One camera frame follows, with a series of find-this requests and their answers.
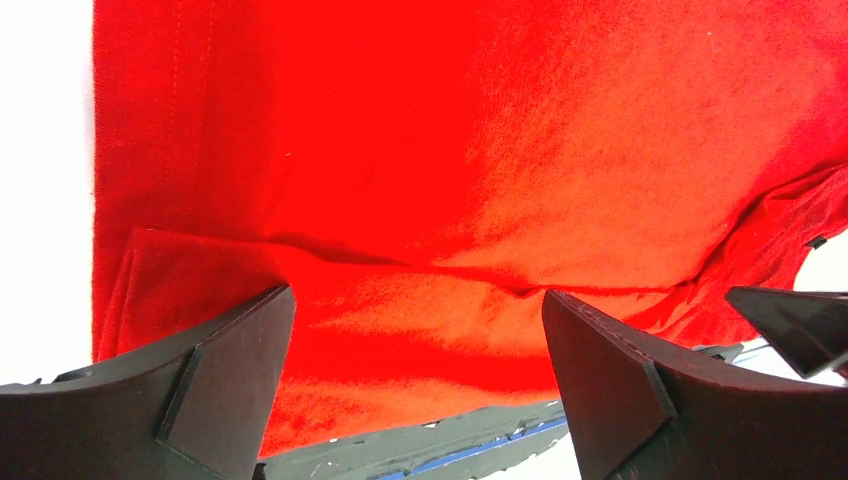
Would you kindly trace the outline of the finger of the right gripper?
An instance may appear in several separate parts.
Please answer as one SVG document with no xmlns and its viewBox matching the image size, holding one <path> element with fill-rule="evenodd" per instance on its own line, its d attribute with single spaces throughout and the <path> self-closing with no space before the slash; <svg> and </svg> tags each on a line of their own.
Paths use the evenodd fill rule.
<svg viewBox="0 0 848 480">
<path fill-rule="evenodd" d="M 803 379 L 847 377 L 847 294 L 736 286 L 726 301 Z"/>
</svg>

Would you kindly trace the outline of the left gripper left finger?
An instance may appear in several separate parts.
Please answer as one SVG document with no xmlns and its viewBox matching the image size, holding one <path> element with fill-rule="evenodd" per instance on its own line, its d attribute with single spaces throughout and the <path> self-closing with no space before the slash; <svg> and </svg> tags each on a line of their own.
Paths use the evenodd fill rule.
<svg viewBox="0 0 848 480">
<path fill-rule="evenodd" d="M 261 479 L 296 310 L 287 287 L 206 323 L 1 389 L 5 479 Z"/>
</svg>

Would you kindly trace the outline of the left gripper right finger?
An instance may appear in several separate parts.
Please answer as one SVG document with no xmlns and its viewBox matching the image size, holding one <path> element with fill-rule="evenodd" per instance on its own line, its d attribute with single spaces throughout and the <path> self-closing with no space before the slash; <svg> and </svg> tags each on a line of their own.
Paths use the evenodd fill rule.
<svg viewBox="0 0 848 480">
<path fill-rule="evenodd" d="M 746 370 L 545 294 L 585 479 L 843 479 L 847 391 Z"/>
</svg>

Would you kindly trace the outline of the red t-shirt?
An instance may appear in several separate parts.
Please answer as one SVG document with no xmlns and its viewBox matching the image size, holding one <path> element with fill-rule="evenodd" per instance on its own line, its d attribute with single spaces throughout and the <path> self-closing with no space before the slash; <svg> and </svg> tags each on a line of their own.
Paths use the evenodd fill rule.
<svg viewBox="0 0 848 480">
<path fill-rule="evenodd" d="M 92 355 L 282 283 L 261 452 L 554 397 L 549 289 L 751 340 L 847 227 L 843 1 L 98 1 Z"/>
</svg>

